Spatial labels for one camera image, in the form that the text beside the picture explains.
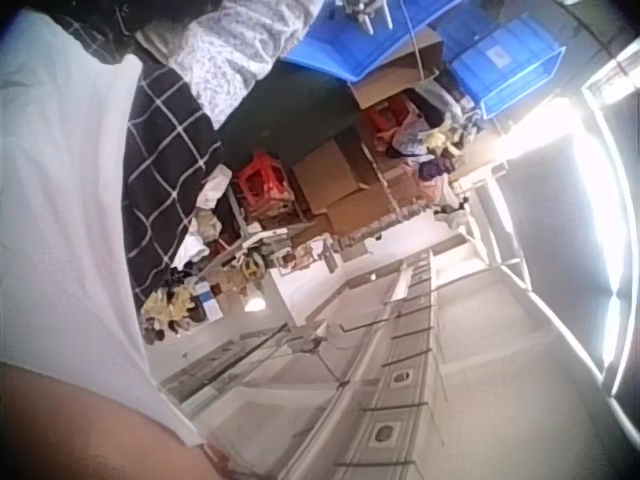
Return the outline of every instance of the shirt sleeve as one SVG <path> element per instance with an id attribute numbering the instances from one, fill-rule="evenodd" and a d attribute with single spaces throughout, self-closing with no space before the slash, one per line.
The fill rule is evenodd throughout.
<path id="1" fill-rule="evenodd" d="M 168 64 L 218 128 L 275 60 L 302 38 L 324 0 L 225 0 L 192 22 Z"/>

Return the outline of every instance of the black checkered fabric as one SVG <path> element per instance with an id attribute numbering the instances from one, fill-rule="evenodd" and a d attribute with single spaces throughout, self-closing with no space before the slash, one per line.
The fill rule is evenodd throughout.
<path id="1" fill-rule="evenodd" d="M 95 58 L 120 57 L 109 35 L 56 18 Z M 145 64 L 129 116 L 122 217 L 124 247 L 138 310 L 158 288 L 187 233 L 196 199 L 222 147 L 210 118 L 172 68 Z"/>

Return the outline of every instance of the wire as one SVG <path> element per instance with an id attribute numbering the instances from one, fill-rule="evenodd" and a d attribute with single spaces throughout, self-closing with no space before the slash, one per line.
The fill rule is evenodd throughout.
<path id="1" fill-rule="evenodd" d="M 407 24 L 407 28 L 409 29 L 409 34 L 411 35 L 411 41 L 413 42 L 413 50 L 416 54 L 416 61 L 418 62 L 418 71 L 420 72 L 420 81 L 423 82 L 424 78 L 424 67 L 422 66 L 422 58 L 420 57 L 420 49 L 418 48 L 418 41 L 416 40 L 416 33 L 413 31 L 413 26 L 411 25 L 411 20 L 409 19 L 409 13 L 407 12 L 407 7 L 404 5 L 404 0 L 398 0 L 400 2 L 400 8 L 402 8 L 402 13 L 404 14 L 404 20 Z"/>

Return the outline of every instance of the white shirt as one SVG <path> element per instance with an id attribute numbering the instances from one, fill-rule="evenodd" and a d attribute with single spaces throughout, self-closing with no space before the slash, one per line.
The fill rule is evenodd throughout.
<path id="1" fill-rule="evenodd" d="M 0 58 L 2 362 L 200 443 L 151 377 L 124 253 L 122 162 L 140 62 L 103 65 L 29 11 Z"/>

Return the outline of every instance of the blue bin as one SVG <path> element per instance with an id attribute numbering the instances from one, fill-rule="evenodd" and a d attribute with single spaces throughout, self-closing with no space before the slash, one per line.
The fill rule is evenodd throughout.
<path id="1" fill-rule="evenodd" d="M 438 18 L 461 0 L 404 0 L 414 31 Z M 284 57 L 292 63 L 356 82 L 379 65 L 404 41 L 410 38 L 400 0 L 388 0 L 393 29 L 382 13 L 373 24 L 374 34 L 366 33 L 357 21 L 347 18 L 344 10 L 335 9 L 329 0 L 320 11 L 304 39 Z"/>
<path id="2" fill-rule="evenodd" d="M 443 57 L 453 62 L 480 40 L 500 28 L 500 24 L 478 5 L 464 3 L 442 19 L 436 31 L 444 40 Z"/>
<path id="3" fill-rule="evenodd" d="M 491 118 L 556 73 L 565 47 L 528 15 L 490 34 L 451 64 L 464 90 Z"/>

